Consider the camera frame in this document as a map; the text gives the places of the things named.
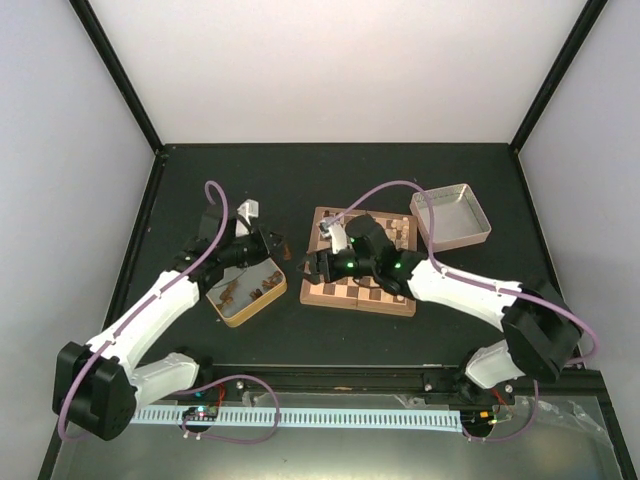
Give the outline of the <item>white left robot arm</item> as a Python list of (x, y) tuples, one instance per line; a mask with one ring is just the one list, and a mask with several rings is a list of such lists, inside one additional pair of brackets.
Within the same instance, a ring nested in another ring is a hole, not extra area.
[(67, 427), (74, 424), (112, 440), (139, 410), (158, 400), (172, 395), (202, 399), (222, 387), (210, 358), (187, 347), (147, 365), (140, 362), (228, 269), (259, 265), (283, 242), (281, 234), (249, 214), (205, 213), (198, 234), (126, 313), (84, 344), (70, 342), (58, 353), (52, 409), (59, 438), (71, 440)]

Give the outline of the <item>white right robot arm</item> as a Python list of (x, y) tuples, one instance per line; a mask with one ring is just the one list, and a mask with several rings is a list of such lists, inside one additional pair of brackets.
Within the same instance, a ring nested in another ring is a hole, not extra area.
[(329, 245), (299, 263), (308, 282), (370, 277), (388, 294), (444, 305), (502, 333), (502, 340), (475, 350), (455, 377), (456, 394), (467, 403), (520, 377), (556, 381), (582, 337), (583, 326), (546, 282), (527, 287), (451, 269), (427, 253), (396, 246), (369, 214), (346, 225), (323, 219), (318, 227)]

